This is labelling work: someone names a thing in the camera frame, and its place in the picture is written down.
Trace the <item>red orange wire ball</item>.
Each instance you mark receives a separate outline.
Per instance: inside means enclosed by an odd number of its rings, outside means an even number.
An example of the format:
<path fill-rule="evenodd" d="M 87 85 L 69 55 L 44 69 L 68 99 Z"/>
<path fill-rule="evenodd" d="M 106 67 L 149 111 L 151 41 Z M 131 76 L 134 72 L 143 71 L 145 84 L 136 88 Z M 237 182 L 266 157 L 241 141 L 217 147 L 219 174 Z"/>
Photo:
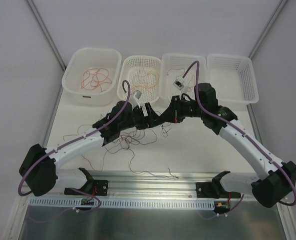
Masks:
<path fill-rule="evenodd" d="M 171 130 L 171 128 L 169 128 L 168 130 L 166 129 L 170 125 L 171 125 L 171 123 L 163 123 L 160 125 L 160 128 L 162 130 L 162 136 L 164 138 L 166 138 L 168 136 L 168 131 Z M 89 124 L 80 125 L 77 129 L 78 134 L 79 134 L 80 128 L 82 128 L 82 130 L 88 130 L 90 128 L 90 125 Z M 154 138 L 152 140 L 147 141 L 147 142 L 142 142 L 142 139 L 147 139 L 145 137 L 145 135 L 146 135 L 145 130 L 133 130 L 133 131 L 128 131 L 128 132 L 127 131 L 121 132 L 121 136 L 119 138 L 117 138 L 113 142 L 109 143 L 108 145 L 105 145 L 103 147 L 105 149 L 105 152 L 104 152 L 104 155 L 102 156 L 101 169 L 95 169 L 92 165 L 92 163 L 94 163 L 95 160 L 101 159 L 101 158 L 96 157 L 97 156 L 96 154 L 84 153 L 81 155 L 82 159 L 87 161 L 89 163 L 91 169 L 96 172 L 102 172 L 104 170 L 104 159 L 107 154 L 115 155 L 121 150 L 131 151 L 132 155 L 133 155 L 133 157 L 132 157 L 132 159 L 133 159 L 135 157 L 135 153 L 131 149 L 131 146 L 149 145 L 149 144 L 155 143 L 157 141 L 158 136 L 153 131 L 153 129 L 149 128 L 148 130 L 153 133 Z M 68 141 L 68 140 L 72 139 L 73 137 L 77 136 L 78 134 L 68 134 L 68 135 L 64 135 L 62 138 L 64 141 Z"/>

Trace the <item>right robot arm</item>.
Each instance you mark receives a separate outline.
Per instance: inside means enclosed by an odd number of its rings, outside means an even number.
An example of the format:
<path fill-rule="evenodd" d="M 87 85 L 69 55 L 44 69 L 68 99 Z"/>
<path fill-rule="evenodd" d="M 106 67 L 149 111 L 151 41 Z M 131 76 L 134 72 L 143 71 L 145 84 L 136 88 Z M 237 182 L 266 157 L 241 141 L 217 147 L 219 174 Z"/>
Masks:
<path fill-rule="evenodd" d="M 276 203 L 296 205 L 296 165 L 284 162 L 249 134 L 238 117 L 216 98 L 209 83 L 195 86 L 195 98 L 185 93 L 173 96 L 160 118 L 168 123 L 180 123 L 186 117 L 200 118 L 216 135 L 232 145 L 250 164 L 255 174 L 223 171 L 212 179 L 209 196 L 224 197 L 229 192 L 252 195 L 264 207 Z"/>

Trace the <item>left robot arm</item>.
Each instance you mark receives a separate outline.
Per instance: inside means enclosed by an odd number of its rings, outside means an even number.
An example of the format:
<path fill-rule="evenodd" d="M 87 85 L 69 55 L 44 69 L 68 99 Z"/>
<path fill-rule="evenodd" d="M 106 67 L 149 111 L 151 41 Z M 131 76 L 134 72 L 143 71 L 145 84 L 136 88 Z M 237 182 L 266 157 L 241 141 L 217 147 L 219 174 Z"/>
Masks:
<path fill-rule="evenodd" d="M 93 196 L 98 191 L 98 183 L 88 170 L 83 167 L 62 170 L 62 166 L 89 150 L 115 141 L 124 130 L 145 130 L 161 125 L 161 117 L 150 104 L 146 103 L 145 107 L 147 115 L 137 103 L 120 101 L 105 117 L 74 138 L 53 147 L 33 145 L 19 168 L 22 177 L 19 195 L 40 197 L 57 188 L 62 189 L 65 195 Z"/>

